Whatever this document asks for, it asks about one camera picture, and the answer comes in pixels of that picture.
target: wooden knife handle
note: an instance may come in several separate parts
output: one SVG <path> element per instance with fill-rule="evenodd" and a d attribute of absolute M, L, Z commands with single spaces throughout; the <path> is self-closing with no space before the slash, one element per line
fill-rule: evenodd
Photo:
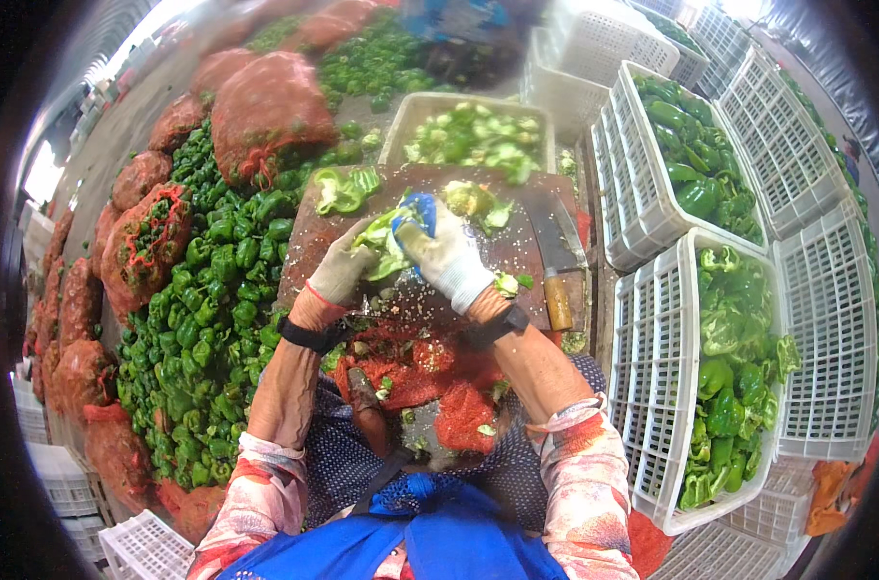
<path fill-rule="evenodd" d="M 542 280 L 549 307 L 549 324 L 553 331 L 571 328 L 571 310 L 568 308 L 568 294 L 564 291 L 561 277 L 553 275 Z"/>

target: knife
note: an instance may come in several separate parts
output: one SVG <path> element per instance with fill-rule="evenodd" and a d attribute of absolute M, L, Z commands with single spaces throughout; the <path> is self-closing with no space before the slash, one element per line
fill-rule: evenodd
<path fill-rule="evenodd" d="M 562 200 L 550 191 L 527 191 L 523 196 L 523 205 L 536 232 L 539 253 L 542 254 L 542 288 L 551 329 L 570 329 L 571 310 L 559 274 L 581 270 L 588 265 L 575 220 L 571 219 Z"/>

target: work glove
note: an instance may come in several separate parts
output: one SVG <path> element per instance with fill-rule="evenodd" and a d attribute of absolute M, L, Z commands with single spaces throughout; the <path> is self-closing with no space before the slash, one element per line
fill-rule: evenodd
<path fill-rule="evenodd" d="M 352 302 L 359 278 L 375 263 L 378 254 L 370 248 L 352 247 L 352 242 L 365 231 L 374 218 L 359 220 L 327 249 L 323 261 L 307 281 L 307 286 L 328 303 L 346 306 Z"/>
<path fill-rule="evenodd" d="M 434 212 L 431 237 L 410 218 L 395 218 L 391 223 L 395 239 L 420 268 L 420 275 L 452 302 L 460 315 L 468 312 L 478 295 L 494 282 L 494 275 L 481 263 L 481 255 L 472 230 L 446 205 L 427 194 L 413 194 L 406 204 L 417 207 L 420 215 Z"/>

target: person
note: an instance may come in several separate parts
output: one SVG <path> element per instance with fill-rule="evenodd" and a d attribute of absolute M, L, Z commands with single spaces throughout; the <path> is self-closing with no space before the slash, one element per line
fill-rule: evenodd
<path fill-rule="evenodd" d="M 603 374 L 528 325 L 494 290 L 464 222 L 414 195 L 434 211 L 434 229 L 396 219 L 394 236 L 480 329 L 511 384 L 511 428 L 482 465 L 452 472 L 404 473 L 406 448 L 383 459 L 364 445 L 318 371 L 322 337 L 375 260 L 351 247 L 370 223 L 360 221 L 328 249 L 278 327 L 283 339 L 260 379 L 225 502 L 188 578 L 638 578 L 629 464 L 605 416 Z"/>
<path fill-rule="evenodd" d="M 845 157 L 846 169 L 849 170 L 849 174 L 855 182 L 855 185 L 860 185 L 858 162 L 862 157 L 862 144 L 858 142 L 858 139 L 849 139 L 845 135 L 842 135 L 842 140 L 846 142 L 842 151 L 842 155 Z"/>

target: wooden cutting board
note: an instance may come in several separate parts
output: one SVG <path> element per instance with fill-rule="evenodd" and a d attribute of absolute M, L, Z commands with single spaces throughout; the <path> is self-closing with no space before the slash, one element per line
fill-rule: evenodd
<path fill-rule="evenodd" d="M 414 192 L 436 194 L 449 181 L 474 181 L 488 185 L 490 191 L 503 200 L 517 201 L 523 195 L 548 190 L 554 191 L 563 201 L 570 203 L 566 207 L 569 213 L 575 213 L 571 179 L 561 175 L 535 173 L 530 176 L 527 184 L 517 188 L 505 183 L 502 171 L 482 167 L 416 164 L 376 165 L 375 168 L 382 179 L 381 187 L 352 214 L 332 212 L 326 216 L 317 215 L 315 207 L 320 186 L 314 183 L 313 176 L 308 181 L 304 200 L 294 219 L 288 261 L 284 264 L 279 285 L 279 306 L 290 307 L 294 303 L 297 293 L 304 288 L 305 281 L 317 269 L 334 240 L 362 217 L 380 215 L 395 207 L 407 187 L 413 188 Z M 351 167 L 340 169 L 348 174 Z M 489 270 L 501 270 L 514 276 L 533 276 L 533 289 L 520 287 L 515 301 L 526 311 L 536 328 L 549 330 L 549 314 L 542 290 L 542 259 L 523 206 L 515 204 L 507 226 L 497 230 L 491 238 L 477 229 L 476 240 L 482 261 Z M 569 272 L 563 274 L 562 279 L 568 292 L 575 325 L 573 330 L 583 331 L 584 311 L 588 303 L 585 297 L 584 272 Z M 459 318 L 448 300 L 426 284 L 412 269 L 395 273 L 376 283 L 362 282 L 356 304 L 360 308 L 353 311 L 353 314 L 415 324 L 445 325 Z"/>

